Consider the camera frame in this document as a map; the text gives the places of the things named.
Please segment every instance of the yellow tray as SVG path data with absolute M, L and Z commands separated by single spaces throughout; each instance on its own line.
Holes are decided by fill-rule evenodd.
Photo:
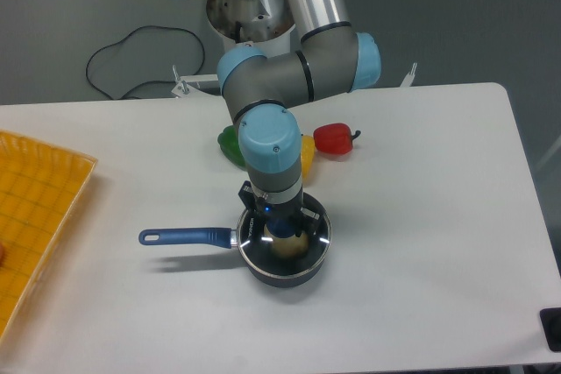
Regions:
M 45 268 L 96 162 L 0 131 L 0 340 Z

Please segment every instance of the black cable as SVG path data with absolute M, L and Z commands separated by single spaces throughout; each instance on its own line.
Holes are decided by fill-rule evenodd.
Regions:
M 199 43 L 199 46 L 201 46 L 201 53 L 202 53 L 202 58 L 201 58 L 201 64 L 199 65 L 199 67 L 196 69 L 196 72 L 194 74 L 199 74 L 199 72 L 201 72 L 202 67 L 204 66 L 204 61 L 206 60 L 206 51 L 204 49 L 204 45 L 202 44 L 201 39 L 192 31 L 187 30 L 185 28 L 177 28 L 174 26 L 160 26 L 160 25 L 144 25 L 144 26 L 140 26 L 139 28 L 137 28 L 136 30 L 132 31 L 131 33 L 129 33 L 126 37 L 124 37 L 123 39 L 119 40 L 116 43 L 113 44 L 109 44 L 108 46 L 102 47 L 99 50 L 97 50 L 95 53 L 93 53 L 89 59 L 88 59 L 88 63 L 86 64 L 86 80 L 88 81 L 89 85 L 95 89 L 96 91 L 98 91 L 99 93 L 103 94 L 105 97 L 107 97 L 110 100 L 131 100 L 131 99 L 135 99 L 135 100 L 139 100 L 140 98 L 138 98 L 137 96 L 132 96 L 131 93 L 133 91 L 135 91 L 138 88 L 141 87 L 145 87 L 146 85 L 156 85 L 156 84 L 161 84 L 161 83 L 176 83 L 175 81 L 145 81 L 140 83 L 139 85 L 136 85 L 134 87 L 132 87 L 131 89 L 129 89 L 128 91 L 126 91 L 123 95 L 121 95 L 118 98 L 114 98 L 111 95 L 109 95 L 107 92 L 103 91 L 101 88 L 97 87 L 94 82 L 92 82 L 92 80 L 89 78 L 89 65 L 92 62 L 92 60 L 103 50 L 107 50 L 108 48 L 112 48 L 115 46 L 119 46 L 121 44 L 124 44 L 124 42 L 129 39 L 130 37 L 132 37 L 134 34 L 136 34 L 137 32 L 140 32 L 142 30 L 164 30 L 164 31 L 179 31 L 179 32 L 185 32 L 189 35 L 191 35 L 192 37 L 194 37 L 196 39 L 196 41 Z

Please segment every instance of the blue joint cap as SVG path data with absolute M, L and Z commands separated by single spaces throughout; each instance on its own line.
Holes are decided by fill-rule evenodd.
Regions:
M 220 82 L 220 92 L 223 92 L 224 84 L 234 69 L 244 61 L 256 56 L 266 57 L 261 50 L 253 46 L 235 47 L 222 56 L 222 59 L 218 61 L 217 68 L 218 81 Z
M 357 38 L 359 39 L 359 61 L 351 91 L 370 88 L 380 78 L 382 71 L 380 52 L 373 36 L 366 32 L 357 32 Z
M 276 174 L 300 159 L 302 135 L 290 111 L 277 104 L 261 104 L 245 113 L 238 142 L 247 165 Z

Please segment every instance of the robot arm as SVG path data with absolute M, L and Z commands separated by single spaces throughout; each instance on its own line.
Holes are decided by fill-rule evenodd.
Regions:
M 302 49 L 267 57 L 254 46 L 230 50 L 218 79 L 251 181 L 244 200 L 273 236 L 300 236 L 301 132 L 287 110 L 372 86 L 380 76 L 373 38 L 351 27 L 343 0 L 288 0 Z

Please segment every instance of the white table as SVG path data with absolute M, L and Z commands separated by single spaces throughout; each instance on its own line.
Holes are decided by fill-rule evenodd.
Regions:
M 538 312 L 561 305 L 561 281 L 503 88 L 366 90 L 294 113 L 304 133 L 345 122 L 362 136 L 340 162 L 316 157 L 306 188 L 328 209 L 332 245 L 315 278 L 281 290 L 237 251 L 138 244 L 146 228 L 237 222 L 245 174 L 218 149 L 221 98 L 0 107 L 0 127 L 99 158 L 4 364 L 312 373 L 559 360 Z

